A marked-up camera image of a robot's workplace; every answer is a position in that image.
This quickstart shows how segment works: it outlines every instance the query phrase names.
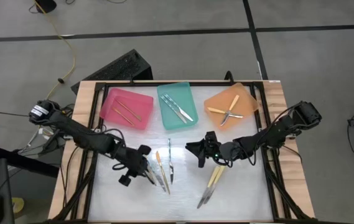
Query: gray floor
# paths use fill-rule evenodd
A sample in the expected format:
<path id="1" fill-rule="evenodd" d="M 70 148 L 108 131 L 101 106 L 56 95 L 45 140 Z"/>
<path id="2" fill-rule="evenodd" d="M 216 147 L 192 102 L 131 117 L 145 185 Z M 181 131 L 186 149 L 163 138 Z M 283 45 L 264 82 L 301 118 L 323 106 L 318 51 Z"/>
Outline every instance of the gray floor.
<path id="1" fill-rule="evenodd" d="M 58 0 L 51 12 L 62 34 L 146 30 L 248 27 L 240 0 L 79 1 Z M 256 27 L 354 24 L 354 0 L 249 1 Z M 41 14 L 30 14 L 30 1 L 0 0 L 0 37 L 54 35 Z M 347 119 L 354 114 L 354 30 L 258 33 L 269 79 L 281 80 L 288 104 L 311 101 L 324 117 L 297 142 L 304 160 L 317 218 L 354 223 L 354 155 L 347 141 Z M 79 39 L 70 43 L 77 67 L 53 100 L 73 103 L 69 86 L 125 52 L 136 49 L 152 66 L 155 79 L 260 79 L 249 33 L 162 37 Z M 59 40 L 0 42 L 0 111 L 26 114 L 45 98 L 71 66 L 70 51 Z M 0 147 L 15 149 L 36 127 L 27 119 L 0 115 Z M 40 159 L 59 163 L 60 153 Z M 29 207 L 19 223 L 45 218 L 55 181 L 21 172 L 12 179 L 14 196 Z"/>

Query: yellow cable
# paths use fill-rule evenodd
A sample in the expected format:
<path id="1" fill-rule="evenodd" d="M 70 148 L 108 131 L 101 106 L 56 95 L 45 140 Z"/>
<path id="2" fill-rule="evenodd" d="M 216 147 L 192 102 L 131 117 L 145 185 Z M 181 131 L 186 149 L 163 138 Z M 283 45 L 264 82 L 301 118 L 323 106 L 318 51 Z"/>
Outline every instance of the yellow cable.
<path id="1" fill-rule="evenodd" d="M 69 72 L 62 77 L 62 79 L 67 78 L 69 75 L 71 75 L 75 69 L 76 66 L 76 55 L 74 53 L 73 47 L 69 44 L 69 42 L 67 42 L 67 40 L 65 40 L 58 32 L 57 27 L 55 26 L 55 24 L 52 22 L 51 17 L 47 15 L 47 13 L 42 9 L 42 7 L 40 6 L 39 3 L 37 3 L 36 0 L 34 0 L 35 5 L 43 12 L 43 14 L 46 16 L 46 18 L 48 19 L 48 21 L 51 23 L 52 27 L 54 28 L 55 32 L 57 33 L 57 36 L 59 37 L 59 39 L 63 40 L 70 48 L 70 50 L 72 51 L 72 55 L 73 55 L 73 66 L 72 68 L 69 70 Z M 51 89 L 51 91 L 48 93 L 47 97 L 45 98 L 46 100 L 48 100 L 51 96 L 51 94 L 54 92 L 54 90 L 58 87 L 59 82 Z"/>

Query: teal tray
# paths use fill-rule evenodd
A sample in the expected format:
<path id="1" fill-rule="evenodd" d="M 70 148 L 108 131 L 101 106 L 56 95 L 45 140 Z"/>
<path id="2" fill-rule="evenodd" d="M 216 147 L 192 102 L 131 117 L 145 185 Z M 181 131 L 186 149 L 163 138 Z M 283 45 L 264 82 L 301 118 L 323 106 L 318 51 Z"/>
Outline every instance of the teal tray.
<path id="1" fill-rule="evenodd" d="M 185 118 L 185 124 L 176 113 L 161 99 L 161 95 L 168 94 L 192 119 Z M 193 126 L 199 120 L 189 82 L 173 83 L 157 87 L 157 96 L 162 113 L 163 125 L 167 130 Z"/>

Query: wooden table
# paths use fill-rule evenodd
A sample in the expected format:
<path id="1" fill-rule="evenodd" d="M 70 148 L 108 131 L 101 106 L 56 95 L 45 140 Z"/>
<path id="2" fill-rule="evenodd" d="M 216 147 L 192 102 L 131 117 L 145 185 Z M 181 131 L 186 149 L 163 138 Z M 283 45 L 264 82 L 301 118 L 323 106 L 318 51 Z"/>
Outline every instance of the wooden table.
<path id="1" fill-rule="evenodd" d="M 164 80 L 164 81 L 158 81 L 156 82 L 185 82 L 186 80 Z M 229 82 L 229 80 L 188 80 L 189 82 Z M 129 81 L 106 81 L 108 83 L 127 83 Z M 136 83 L 138 82 L 153 82 L 153 81 L 135 81 Z M 273 120 L 279 113 L 283 112 L 286 108 L 286 101 L 284 98 L 283 94 L 283 89 L 280 81 L 257 81 L 257 80 L 238 80 L 236 82 L 263 82 L 264 85 L 264 91 L 266 95 L 266 101 L 268 103 L 268 110 L 269 110 L 269 115 L 271 117 L 271 120 Z M 91 106 L 93 102 L 93 95 L 95 92 L 95 84 L 96 81 L 84 81 L 80 83 L 80 89 L 78 91 L 78 95 L 76 98 L 76 103 L 75 103 L 75 109 L 73 112 L 72 118 L 87 126 L 88 125 L 88 120 L 90 117 L 90 112 L 91 112 Z M 100 93 L 99 98 L 98 98 L 98 104 L 96 108 L 96 114 L 95 114 L 95 120 L 94 120 L 94 126 L 98 124 L 99 120 L 99 111 L 101 108 L 101 102 L 102 102 L 102 93 Z M 261 100 L 258 98 L 258 103 L 260 105 L 259 107 L 259 113 L 261 117 L 261 122 L 262 122 L 262 127 L 266 126 L 265 123 L 265 118 L 264 118 L 264 111 L 263 107 L 261 104 Z M 295 140 L 290 140 L 286 139 L 286 146 L 292 148 L 293 150 L 297 149 L 297 144 Z M 66 170 L 67 163 L 69 161 L 69 158 L 75 149 L 75 144 L 73 141 L 68 141 L 65 146 L 65 150 L 63 152 L 63 157 L 62 157 L 62 167 L 63 170 Z M 78 171 L 80 168 L 80 162 L 82 158 L 82 150 L 77 150 L 76 153 L 74 153 L 71 161 L 70 161 L 70 169 L 68 173 L 68 184 L 67 184 L 67 198 L 69 199 L 72 194 L 75 191 L 76 188 L 76 183 L 77 183 L 77 177 L 78 177 Z M 307 188 L 307 183 L 305 181 L 305 176 L 304 176 L 304 171 L 302 169 L 302 165 L 300 163 L 300 158 L 295 155 L 294 153 L 284 150 L 283 148 L 281 149 L 281 153 L 279 156 L 280 164 L 281 164 L 281 169 L 282 169 L 282 175 L 284 179 L 284 184 L 286 190 L 289 192 L 290 196 L 293 198 L 293 200 L 296 202 L 298 206 L 302 209 L 304 213 L 306 213 L 310 217 L 314 217 L 314 210 L 312 208 L 311 200 L 309 197 L 309 192 Z M 279 211 L 279 216 L 283 217 L 283 207 L 282 207 L 282 200 L 279 195 L 279 192 L 277 191 L 276 188 L 274 188 L 275 195 L 276 195 L 276 201 L 277 201 L 277 209 Z M 82 193 L 82 196 L 80 197 L 80 203 L 78 205 L 78 212 L 77 212 L 77 218 L 81 218 L 83 214 L 83 207 L 84 207 L 84 198 L 85 198 L 86 192 L 84 191 Z M 59 173 L 58 179 L 57 179 L 57 184 L 55 186 L 55 192 L 54 196 L 52 199 L 52 204 L 51 204 L 51 209 L 49 212 L 49 218 L 53 218 L 56 216 L 59 211 L 62 209 L 62 204 L 63 204 L 63 186 L 62 186 L 62 176 Z"/>

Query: orange tray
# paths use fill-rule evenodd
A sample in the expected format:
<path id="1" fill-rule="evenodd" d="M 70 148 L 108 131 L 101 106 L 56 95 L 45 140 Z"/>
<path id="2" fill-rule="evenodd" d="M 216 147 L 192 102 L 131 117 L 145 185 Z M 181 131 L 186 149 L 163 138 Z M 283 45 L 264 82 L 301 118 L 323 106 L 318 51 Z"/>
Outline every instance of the orange tray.
<path id="1" fill-rule="evenodd" d="M 207 108 L 211 107 L 222 111 L 228 111 L 236 95 L 239 95 L 239 99 L 232 108 L 231 112 L 234 114 L 243 115 L 244 117 L 234 118 L 230 116 L 226 123 L 221 126 L 224 114 L 211 112 Z M 220 130 L 226 130 L 234 125 L 237 125 L 243 119 L 249 117 L 256 110 L 258 110 L 258 103 L 241 83 L 236 83 L 221 93 L 205 100 L 204 108 L 213 123 Z"/>

